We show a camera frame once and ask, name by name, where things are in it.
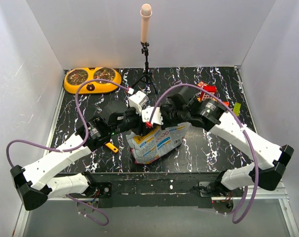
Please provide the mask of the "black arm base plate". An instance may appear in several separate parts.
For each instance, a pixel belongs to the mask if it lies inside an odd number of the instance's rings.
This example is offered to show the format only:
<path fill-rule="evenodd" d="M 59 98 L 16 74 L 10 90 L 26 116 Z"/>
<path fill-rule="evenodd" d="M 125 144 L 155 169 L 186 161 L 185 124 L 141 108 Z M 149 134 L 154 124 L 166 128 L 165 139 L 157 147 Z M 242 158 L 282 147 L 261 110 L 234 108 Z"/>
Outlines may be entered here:
<path fill-rule="evenodd" d="M 229 192 L 212 185 L 219 172 L 124 172 L 88 173 L 86 195 L 100 193 L 99 208 L 194 206 L 212 208 L 212 199 L 221 200 Z"/>

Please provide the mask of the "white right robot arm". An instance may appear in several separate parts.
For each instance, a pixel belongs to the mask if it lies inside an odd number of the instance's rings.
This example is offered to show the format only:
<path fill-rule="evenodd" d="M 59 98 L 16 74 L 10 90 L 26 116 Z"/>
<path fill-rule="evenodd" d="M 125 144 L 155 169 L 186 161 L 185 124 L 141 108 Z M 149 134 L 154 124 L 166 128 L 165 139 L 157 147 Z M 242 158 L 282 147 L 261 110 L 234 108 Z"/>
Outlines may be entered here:
<path fill-rule="evenodd" d="M 166 127 L 189 122 L 223 138 L 249 158 L 251 152 L 255 152 L 254 163 L 223 171 L 211 184 L 211 189 L 223 197 L 232 190 L 255 183 L 255 164 L 259 167 L 258 186 L 274 191 L 294 153 L 293 147 L 273 144 L 247 126 L 239 125 L 228 109 L 213 99 L 202 103 L 191 99 L 188 104 L 170 101 L 160 107 L 160 112 Z"/>

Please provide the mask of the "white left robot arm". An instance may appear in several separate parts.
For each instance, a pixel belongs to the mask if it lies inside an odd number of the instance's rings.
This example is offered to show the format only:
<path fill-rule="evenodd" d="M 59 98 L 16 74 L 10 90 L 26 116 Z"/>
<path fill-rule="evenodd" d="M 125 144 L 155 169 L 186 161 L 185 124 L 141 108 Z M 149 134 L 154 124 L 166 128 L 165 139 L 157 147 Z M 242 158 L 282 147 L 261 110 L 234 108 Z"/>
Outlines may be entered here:
<path fill-rule="evenodd" d="M 34 210 L 49 198 L 66 194 L 93 197 L 100 188 L 88 172 L 58 176 L 64 168 L 87 156 L 110 141 L 112 135 L 138 129 L 142 124 L 142 107 L 110 102 L 100 116 L 92 117 L 59 146 L 32 164 L 11 168 L 16 191 L 26 210 Z"/>

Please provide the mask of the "white cartoon pet food bag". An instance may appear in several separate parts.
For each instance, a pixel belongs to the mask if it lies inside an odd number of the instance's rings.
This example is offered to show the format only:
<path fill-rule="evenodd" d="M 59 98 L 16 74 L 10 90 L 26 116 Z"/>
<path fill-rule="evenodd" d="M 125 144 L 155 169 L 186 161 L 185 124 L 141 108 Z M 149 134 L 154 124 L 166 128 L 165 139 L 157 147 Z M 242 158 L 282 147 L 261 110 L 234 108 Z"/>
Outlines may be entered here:
<path fill-rule="evenodd" d="M 135 163 L 149 164 L 166 155 L 182 143 L 190 127 L 190 123 L 183 122 L 166 129 L 158 126 L 144 136 L 131 132 L 126 139 Z"/>

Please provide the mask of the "yellow plastic food scoop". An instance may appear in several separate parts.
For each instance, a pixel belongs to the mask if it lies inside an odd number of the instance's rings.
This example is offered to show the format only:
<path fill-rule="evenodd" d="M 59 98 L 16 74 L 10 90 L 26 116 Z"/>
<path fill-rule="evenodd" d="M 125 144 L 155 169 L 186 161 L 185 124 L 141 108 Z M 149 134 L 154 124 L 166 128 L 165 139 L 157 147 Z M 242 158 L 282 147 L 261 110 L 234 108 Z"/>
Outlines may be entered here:
<path fill-rule="evenodd" d="M 112 152 L 118 153 L 118 148 L 115 145 L 113 145 L 111 142 L 106 143 L 105 146 L 109 148 Z"/>

